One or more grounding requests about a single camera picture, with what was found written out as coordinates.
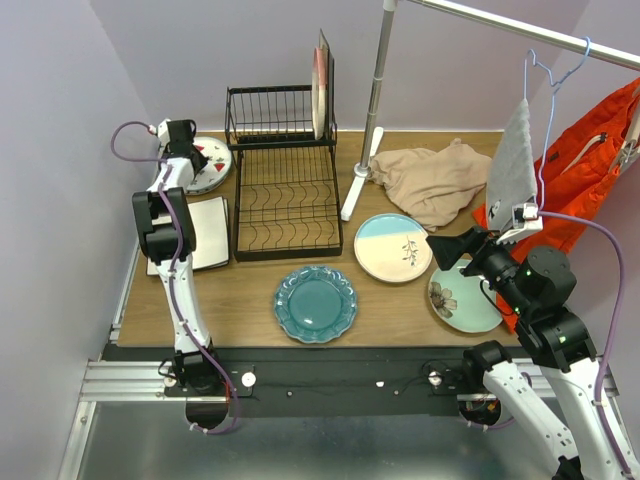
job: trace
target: gray floor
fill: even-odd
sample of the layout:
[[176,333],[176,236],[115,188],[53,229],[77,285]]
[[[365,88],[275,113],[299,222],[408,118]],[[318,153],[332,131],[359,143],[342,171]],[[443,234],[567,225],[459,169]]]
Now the gray floor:
[[429,416],[246,419],[237,432],[190,432],[184,405],[98,407],[86,480],[546,479],[518,425],[488,432]]

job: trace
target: plate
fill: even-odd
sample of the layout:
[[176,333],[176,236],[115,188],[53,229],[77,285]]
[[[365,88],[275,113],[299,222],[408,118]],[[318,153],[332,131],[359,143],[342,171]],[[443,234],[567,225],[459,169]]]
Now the plate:
[[372,277],[390,283],[415,280],[431,263],[427,232],[414,219],[397,213],[376,215],[356,233],[354,248],[360,266]]
[[313,51],[313,75],[311,77],[311,121],[314,138],[324,135],[324,120],[327,114],[327,65],[321,48]]
[[[451,270],[438,268],[429,281],[429,301],[436,315],[456,330],[485,333],[500,325],[502,317],[480,291],[484,280],[460,273],[468,264],[469,260],[460,259]],[[484,291],[495,303],[496,292],[489,290],[486,283]]]
[[289,274],[275,294],[280,326],[303,343],[326,343],[353,324],[356,292],[338,270],[309,266]]
[[187,195],[201,195],[220,185],[233,165],[233,157],[227,145],[217,138],[196,137],[195,147],[207,158],[207,164],[185,189]]

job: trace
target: clothes rail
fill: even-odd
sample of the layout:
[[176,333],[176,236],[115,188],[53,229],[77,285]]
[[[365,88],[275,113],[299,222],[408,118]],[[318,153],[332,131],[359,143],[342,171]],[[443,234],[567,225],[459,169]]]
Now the clothes rail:
[[[505,30],[516,35],[539,40],[563,50],[584,54],[587,42],[584,39],[565,35],[546,28],[531,25],[519,20],[514,20],[501,15],[485,12],[477,8],[459,5],[447,0],[408,0],[411,3],[422,5],[440,12],[455,15],[467,20],[472,20],[484,25],[489,25],[501,30]],[[376,116],[378,113],[378,102],[382,79],[384,76],[384,65],[387,59],[389,39],[391,38],[391,27],[393,16],[398,6],[398,0],[384,0],[384,15],[382,17],[382,28],[380,30],[380,40],[378,43],[378,53],[376,57],[376,67],[373,74],[373,84],[371,86],[371,97],[369,99],[369,109],[367,111],[367,122],[364,131],[364,143],[362,145],[362,155],[360,162],[354,167],[355,178],[349,190],[349,194],[344,202],[341,217],[344,221],[351,219],[351,214],[360,196],[362,187],[369,174],[369,163],[371,160],[371,145],[373,142],[373,132],[376,128]],[[591,43],[589,56],[603,62],[612,63],[621,67],[640,71],[640,56],[632,53],[609,48],[597,43]]]

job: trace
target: hanging towel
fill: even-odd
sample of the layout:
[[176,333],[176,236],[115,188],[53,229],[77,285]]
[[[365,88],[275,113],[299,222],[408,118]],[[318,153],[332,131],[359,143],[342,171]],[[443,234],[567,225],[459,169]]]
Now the hanging towel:
[[[545,181],[545,207],[551,212],[560,212],[575,217],[592,220],[602,202],[613,187],[620,168],[609,171],[618,151],[624,144],[624,137],[638,107],[634,96],[640,88],[640,78],[620,88],[602,100],[584,117],[569,127],[547,150],[547,164],[542,172]],[[605,134],[601,143],[591,147],[574,165],[567,168],[580,155],[584,146],[596,135]],[[540,167],[541,159],[535,164]],[[476,221],[487,226],[485,206],[473,212]],[[560,220],[545,218],[544,229],[519,242],[511,255],[522,262],[529,251],[539,245],[551,245],[568,253],[580,238],[585,226]],[[498,296],[498,306],[510,311],[506,302]],[[516,315],[504,316],[513,331]]]
[[439,152],[426,148],[381,152],[370,179],[427,230],[448,224],[487,181],[491,158],[456,138]]
[[486,202],[490,230],[503,232],[510,228],[511,207],[530,202],[538,193],[529,116],[529,102],[525,98],[509,119],[493,157],[487,180]]

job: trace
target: white pole base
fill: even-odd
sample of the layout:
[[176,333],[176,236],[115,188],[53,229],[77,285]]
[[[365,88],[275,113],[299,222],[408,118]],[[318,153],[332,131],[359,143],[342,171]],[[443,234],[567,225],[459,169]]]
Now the white pole base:
[[353,171],[355,173],[355,178],[353,179],[353,183],[349,189],[349,194],[347,195],[347,199],[344,201],[342,211],[340,212],[340,217],[343,222],[351,220],[351,215],[353,214],[353,210],[356,208],[360,192],[362,191],[364,182],[367,180],[367,175],[369,174],[369,169],[361,169],[359,163],[356,163],[356,166],[353,167]]
[[[378,147],[382,141],[382,135],[384,135],[384,128],[376,127],[373,131],[373,140],[371,142],[371,152],[369,157],[373,157],[378,151]],[[347,194],[347,198],[344,201],[340,212],[340,218],[342,218],[343,222],[351,220],[351,215],[353,214],[353,210],[356,208],[356,203],[358,203],[360,192],[362,192],[362,187],[364,187],[364,182],[367,180],[367,176],[369,176],[369,168],[364,168],[360,166],[359,163],[356,163],[356,166],[353,167],[353,173],[355,174],[355,178],[353,179],[353,183],[351,184],[351,188],[349,189],[349,193]]]

